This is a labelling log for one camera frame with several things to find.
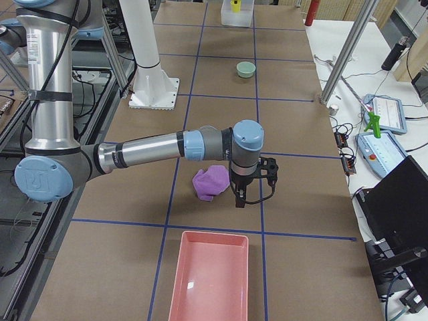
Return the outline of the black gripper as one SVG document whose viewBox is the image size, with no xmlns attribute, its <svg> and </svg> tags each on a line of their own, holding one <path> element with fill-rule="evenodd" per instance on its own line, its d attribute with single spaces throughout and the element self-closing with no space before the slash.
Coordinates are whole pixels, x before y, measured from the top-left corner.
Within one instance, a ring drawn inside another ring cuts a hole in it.
<svg viewBox="0 0 428 321">
<path fill-rule="evenodd" d="M 235 207 L 244 208 L 246 204 L 247 186 L 255 179 L 254 175 L 238 175 L 235 172 L 231 173 L 231 187 L 235 195 Z"/>
</svg>

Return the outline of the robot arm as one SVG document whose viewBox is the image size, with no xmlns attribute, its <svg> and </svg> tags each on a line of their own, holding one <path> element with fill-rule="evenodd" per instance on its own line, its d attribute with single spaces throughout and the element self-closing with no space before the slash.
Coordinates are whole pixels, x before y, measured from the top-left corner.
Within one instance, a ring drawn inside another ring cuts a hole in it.
<svg viewBox="0 0 428 321">
<path fill-rule="evenodd" d="M 127 142 L 81 145 L 74 136 L 71 40 L 104 39 L 108 29 L 100 1 L 18 1 L 16 15 L 26 32 L 29 70 L 27 121 L 31 139 L 15 167 L 15 182 L 29 198 L 52 202 L 116 169 L 183 157 L 227 161 L 237 207 L 246 189 L 266 178 L 275 161 L 260 155 L 264 131 L 253 120 L 233 128 L 150 136 Z"/>
</svg>

